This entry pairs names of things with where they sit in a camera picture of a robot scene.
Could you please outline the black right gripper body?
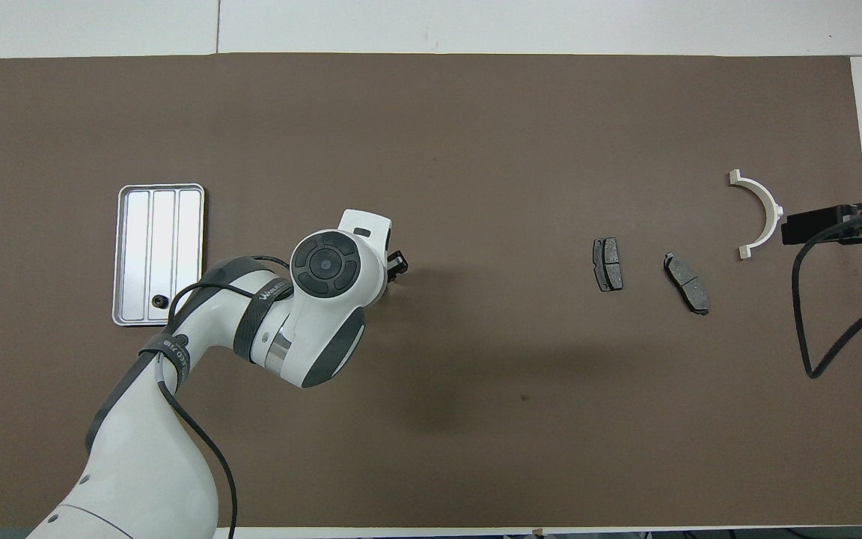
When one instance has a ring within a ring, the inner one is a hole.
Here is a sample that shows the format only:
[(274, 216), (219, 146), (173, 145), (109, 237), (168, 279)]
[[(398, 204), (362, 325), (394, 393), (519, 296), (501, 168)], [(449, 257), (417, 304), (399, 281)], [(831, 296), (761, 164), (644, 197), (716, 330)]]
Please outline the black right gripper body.
[[(853, 219), (862, 216), (862, 204), (838, 204), (826, 208), (811, 210), (794, 215), (794, 244), (806, 243), (831, 226), (848, 224)], [(841, 243), (841, 245), (857, 245), (862, 243), (862, 225), (855, 225), (848, 230), (836, 233), (823, 240)]]

